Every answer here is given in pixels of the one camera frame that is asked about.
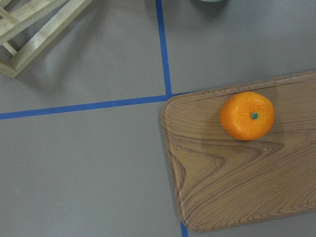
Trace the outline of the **orange mandarin fruit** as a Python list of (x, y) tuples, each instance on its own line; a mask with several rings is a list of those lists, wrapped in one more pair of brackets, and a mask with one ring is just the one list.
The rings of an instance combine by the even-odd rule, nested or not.
[(228, 134), (249, 141), (265, 136), (275, 121), (272, 102), (254, 92), (242, 92), (229, 98), (221, 108), (220, 123)]

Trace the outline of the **brown wooden tray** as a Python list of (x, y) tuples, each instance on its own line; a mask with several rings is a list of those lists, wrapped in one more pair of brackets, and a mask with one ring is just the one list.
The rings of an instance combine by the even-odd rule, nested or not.
[[(220, 125), (228, 98), (254, 91), (276, 113), (271, 131), (239, 141)], [(316, 208), (316, 74), (178, 95), (161, 112), (179, 218), (205, 232)]]

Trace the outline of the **mint green bowl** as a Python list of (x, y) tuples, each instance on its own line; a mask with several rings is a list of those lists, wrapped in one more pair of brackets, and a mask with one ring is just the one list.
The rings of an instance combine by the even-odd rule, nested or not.
[(221, 2), (223, 0), (199, 0), (201, 2)]

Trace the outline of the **light wooden rack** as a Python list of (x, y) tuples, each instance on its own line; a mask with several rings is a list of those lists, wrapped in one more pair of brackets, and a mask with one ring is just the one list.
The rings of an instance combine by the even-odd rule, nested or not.
[(0, 72), (17, 77), (91, 4), (89, 0), (2, 0)]

